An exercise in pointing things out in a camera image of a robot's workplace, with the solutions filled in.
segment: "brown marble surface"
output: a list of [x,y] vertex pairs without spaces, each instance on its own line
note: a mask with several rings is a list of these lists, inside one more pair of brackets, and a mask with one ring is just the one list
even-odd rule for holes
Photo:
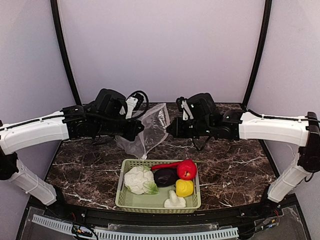
[[[238,104],[218,104],[220,110],[239,109]],[[175,104],[167,104],[170,118],[179,116]],[[257,203],[264,188],[276,178],[257,140],[210,140],[199,152],[190,139],[171,135],[148,153],[148,159],[203,161],[198,165],[201,191],[199,210]],[[62,189],[70,204],[114,209],[120,169],[124,159],[134,159],[117,147],[92,145],[81,138],[64,141],[46,181]]]

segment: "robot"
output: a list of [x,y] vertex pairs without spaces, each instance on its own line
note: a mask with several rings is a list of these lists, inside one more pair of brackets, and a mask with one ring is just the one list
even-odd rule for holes
[[[144,99],[146,108],[132,117]],[[259,139],[299,146],[292,164],[265,189],[261,216],[268,216],[302,180],[310,179],[320,171],[320,129],[314,112],[296,117],[257,114],[251,110],[229,110],[221,114],[209,93],[199,93],[189,99],[180,97],[176,103],[182,117],[176,117],[167,127],[167,132],[174,138]],[[54,140],[94,139],[100,135],[122,136],[133,141],[144,130],[138,118],[148,106],[148,97],[142,91],[136,91],[126,99],[119,92],[102,89],[95,101],[84,106],[66,107],[19,123],[0,122],[0,180],[16,184],[46,206],[63,200],[62,192],[24,166],[16,151]]]

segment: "clear plastic bag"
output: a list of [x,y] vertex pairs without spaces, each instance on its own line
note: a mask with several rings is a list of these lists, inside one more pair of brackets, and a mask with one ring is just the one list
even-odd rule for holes
[[144,130],[136,136],[135,140],[128,141],[121,136],[117,136],[116,142],[127,154],[145,160],[148,152],[162,143],[168,136],[166,128],[170,124],[170,118],[166,104],[157,104],[139,119],[144,125]]

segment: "green plastic basket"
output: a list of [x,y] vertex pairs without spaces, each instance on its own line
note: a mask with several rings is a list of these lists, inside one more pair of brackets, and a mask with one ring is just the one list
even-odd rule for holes
[[[158,164],[170,164],[181,160],[145,160],[144,165],[152,167]],[[174,186],[159,187],[158,194],[137,195],[130,192],[124,184],[124,175],[133,167],[141,166],[142,160],[126,159],[122,163],[121,173],[116,191],[115,204],[123,211],[144,214],[190,214],[201,206],[200,184],[198,174],[193,179],[194,191],[191,196],[185,197],[186,207],[165,208],[165,200],[169,198],[169,190]]]

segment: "purple eggplant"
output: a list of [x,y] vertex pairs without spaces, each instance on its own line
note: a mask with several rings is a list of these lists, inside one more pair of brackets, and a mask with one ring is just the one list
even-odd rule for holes
[[179,179],[176,168],[162,168],[153,174],[154,182],[158,188],[174,185]]

